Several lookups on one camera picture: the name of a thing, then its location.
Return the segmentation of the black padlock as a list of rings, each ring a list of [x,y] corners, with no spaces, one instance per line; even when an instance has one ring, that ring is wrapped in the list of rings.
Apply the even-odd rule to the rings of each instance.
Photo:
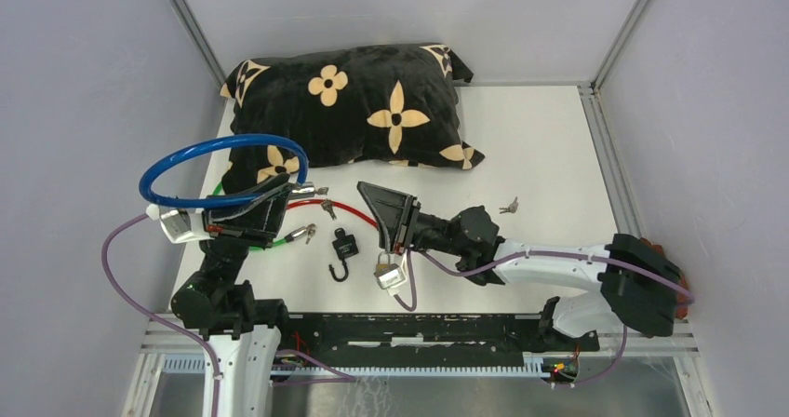
[[[348,260],[351,257],[357,255],[359,253],[359,249],[355,236],[348,234],[341,227],[334,230],[334,240],[332,241],[332,247],[341,263],[342,272],[339,274],[332,264],[328,266],[328,270],[332,279],[335,282],[341,283],[346,281],[350,274]]]

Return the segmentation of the blue cable lock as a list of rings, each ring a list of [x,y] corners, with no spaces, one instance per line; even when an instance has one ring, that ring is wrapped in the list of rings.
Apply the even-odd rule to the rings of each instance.
[[[198,156],[211,154],[219,150],[234,149],[242,147],[255,147],[272,145],[284,148],[295,156],[299,161],[297,172],[297,183],[304,184],[308,178],[309,158],[305,150],[295,141],[271,134],[241,134],[227,137],[202,141],[190,146],[179,149],[178,151],[163,157],[151,165],[140,177],[138,189],[140,196],[150,204],[169,207],[174,209],[210,209],[224,205],[233,205],[247,200],[245,197],[231,199],[227,196],[224,199],[209,200],[206,198],[177,198],[164,196],[154,191],[154,182],[165,172],[176,166],[195,159]]]

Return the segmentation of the small brass padlock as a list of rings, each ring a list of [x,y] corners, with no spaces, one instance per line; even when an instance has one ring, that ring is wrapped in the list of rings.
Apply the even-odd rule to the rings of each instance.
[[[393,257],[391,253],[386,251],[381,252],[378,257],[374,267],[374,275],[376,277],[385,276],[387,273],[397,270],[398,265],[393,263]]]

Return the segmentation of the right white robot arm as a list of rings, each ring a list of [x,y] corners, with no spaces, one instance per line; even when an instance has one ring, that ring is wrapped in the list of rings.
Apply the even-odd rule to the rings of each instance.
[[[536,283],[576,289],[540,312],[537,335],[550,350],[594,330],[623,327],[670,337],[679,311],[695,301],[682,270],[646,241],[616,234],[608,243],[564,248],[530,245],[500,234],[482,206],[450,219],[422,212],[417,197],[359,182],[379,234],[374,276],[392,296],[413,282],[413,257],[478,286]]]

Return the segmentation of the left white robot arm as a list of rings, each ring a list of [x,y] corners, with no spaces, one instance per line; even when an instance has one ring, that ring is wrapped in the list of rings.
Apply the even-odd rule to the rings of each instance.
[[[251,249],[268,249],[282,226],[294,183],[278,175],[244,191],[248,201],[196,213],[180,209],[163,221],[174,243],[197,243],[200,267],[177,289],[171,310],[204,346],[207,416],[263,416],[276,349],[293,326],[282,300],[258,300],[239,281]]]

